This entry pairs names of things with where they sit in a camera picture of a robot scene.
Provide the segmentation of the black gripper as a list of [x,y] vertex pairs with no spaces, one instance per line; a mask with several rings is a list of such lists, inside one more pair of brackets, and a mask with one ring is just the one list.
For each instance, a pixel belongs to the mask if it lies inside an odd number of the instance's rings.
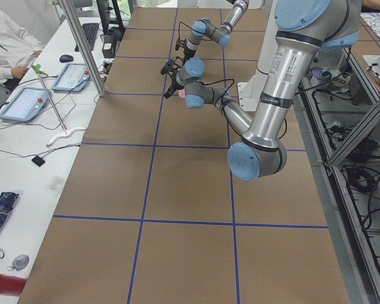
[[184,48],[184,59],[189,60],[194,57],[194,51],[187,47]]
[[179,91],[184,88],[184,83],[181,80],[180,76],[178,73],[172,74],[171,75],[171,86],[167,89],[167,91],[163,94],[163,97],[168,99],[172,95],[175,94],[176,91]]

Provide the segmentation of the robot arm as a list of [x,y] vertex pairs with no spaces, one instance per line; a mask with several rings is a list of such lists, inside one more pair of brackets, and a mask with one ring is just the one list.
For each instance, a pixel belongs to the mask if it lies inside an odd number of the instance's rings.
[[226,89],[204,84],[201,78],[205,65],[195,56],[204,37],[226,47],[234,26],[248,6],[248,1],[233,1],[232,9],[219,27],[207,18],[196,21],[189,37],[176,43],[184,50],[183,57],[168,60],[161,74],[168,75],[172,81],[164,94],[166,98],[183,90],[188,108],[213,105],[221,112],[241,138],[228,150],[230,170],[237,178],[252,181],[284,168],[287,154],[278,134],[298,84],[318,51],[347,48],[356,43],[362,3],[279,1],[276,4],[277,49],[254,115],[247,114]]
[[177,40],[175,50],[177,51],[179,48],[184,49],[184,61],[194,57],[204,37],[216,42],[222,48],[228,45],[234,27],[248,10],[250,2],[248,0],[237,0],[229,1],[229,3],[232,4],[232,8],[219,27],[214,26],[208,18],[202,18],[195,21],[191,26],[191,33],[187,39]]

